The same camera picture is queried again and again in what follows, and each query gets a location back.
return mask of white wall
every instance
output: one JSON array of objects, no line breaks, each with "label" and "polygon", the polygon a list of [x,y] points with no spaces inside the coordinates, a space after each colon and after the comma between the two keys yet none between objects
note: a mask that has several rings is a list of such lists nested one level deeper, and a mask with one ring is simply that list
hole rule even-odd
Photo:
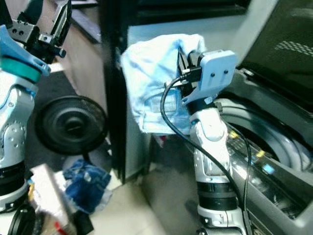
[{"label": "white wall", "polygon": [[[128,45],[146,41],[162,34],[186,33],[202,35],[208,50],[230,49],[240,61],[249,51],[278,0],[252,0],[248,12],[241,16],[132,26]],[[148,135],[140,133],[130,110],[127,114],[126,178],[145,164],[148,153],[143,143]]]}]

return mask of washing machine lid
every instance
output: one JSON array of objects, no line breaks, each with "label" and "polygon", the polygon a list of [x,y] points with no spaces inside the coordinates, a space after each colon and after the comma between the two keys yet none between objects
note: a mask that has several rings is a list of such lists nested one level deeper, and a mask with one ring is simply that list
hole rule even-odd
[{"label": "washing machine lid", "polygon": [[241,64],[312,113],[313,2],[280,0]]}]

